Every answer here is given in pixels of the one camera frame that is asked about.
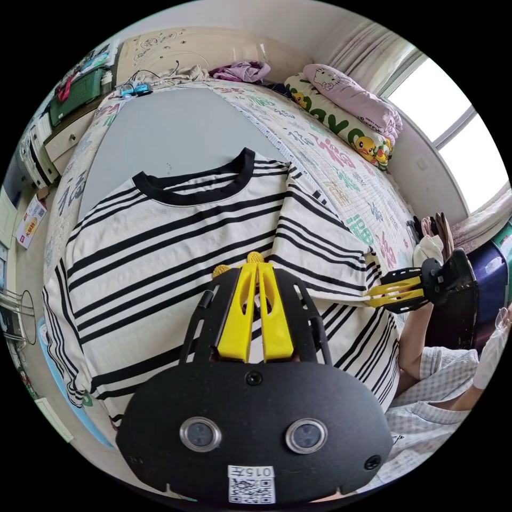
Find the hello kitty pillow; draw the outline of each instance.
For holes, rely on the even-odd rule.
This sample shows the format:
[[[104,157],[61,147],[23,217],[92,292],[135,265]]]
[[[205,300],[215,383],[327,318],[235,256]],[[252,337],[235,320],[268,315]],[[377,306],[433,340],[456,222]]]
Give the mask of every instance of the hello kitty pillow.
[[[402,118],[395,107],[330,66],[307,64],[303,72],[320,94],[395,144],[402,131]]]

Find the checkered clothing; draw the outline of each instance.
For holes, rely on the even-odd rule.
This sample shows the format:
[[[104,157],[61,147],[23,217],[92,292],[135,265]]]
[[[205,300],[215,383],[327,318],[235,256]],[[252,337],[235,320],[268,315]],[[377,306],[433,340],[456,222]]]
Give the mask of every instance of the checkered clothing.
[[[394,441],[389,457],[358,493],[391,482],[418,467],[457,430],[469,412],[447,411],[430,403],[464,393],[473,382],[477,366],[475,350],[423,350],[421,380],[394,399],[386,412]]]

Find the duck pillowcase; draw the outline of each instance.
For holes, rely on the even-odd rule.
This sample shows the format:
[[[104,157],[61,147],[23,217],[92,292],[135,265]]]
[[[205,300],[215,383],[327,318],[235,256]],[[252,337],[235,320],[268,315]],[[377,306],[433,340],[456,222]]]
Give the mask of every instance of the duck pillowcase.
[[[307,64],[303,73],[320,94],[395,145],[402,131],[402,118],[395,107],[330,66]]]
[[[339,139],[349,144],[367,162],[382,171],[387,169],[392,152],[387,137],[377,133],[359,118],[320,94],[309,80],[306,80],[304,73],[287,78],[284,85],[300,107],[317,118]]]

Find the headboard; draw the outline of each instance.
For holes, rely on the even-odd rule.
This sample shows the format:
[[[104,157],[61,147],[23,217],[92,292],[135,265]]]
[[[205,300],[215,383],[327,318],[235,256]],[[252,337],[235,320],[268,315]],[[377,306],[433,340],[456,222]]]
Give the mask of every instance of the headboard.
[[[302,71],[313,59],[296,49],[270,39],[230,28],[169,28],[131,37],[117,52],[113,70],[115,84],[126,82],[137,70],[156,74],[200,64],[210,70],[242,60],[263,61],[270,65],[266,79],[284,82]]]

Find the camera lens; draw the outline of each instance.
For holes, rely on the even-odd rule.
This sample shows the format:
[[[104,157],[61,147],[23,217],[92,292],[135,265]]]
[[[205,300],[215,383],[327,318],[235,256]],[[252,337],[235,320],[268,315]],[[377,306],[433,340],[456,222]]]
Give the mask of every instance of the camera lens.
[[[314,453],[325,444],[327,428],[319,420],[304,418],[289,426],[285,439],[288,448],[295,453]]]
[[[189,418],[180,428],[181,442],[195,452],[209,452],[219,446],[219,427],[208,418]]]

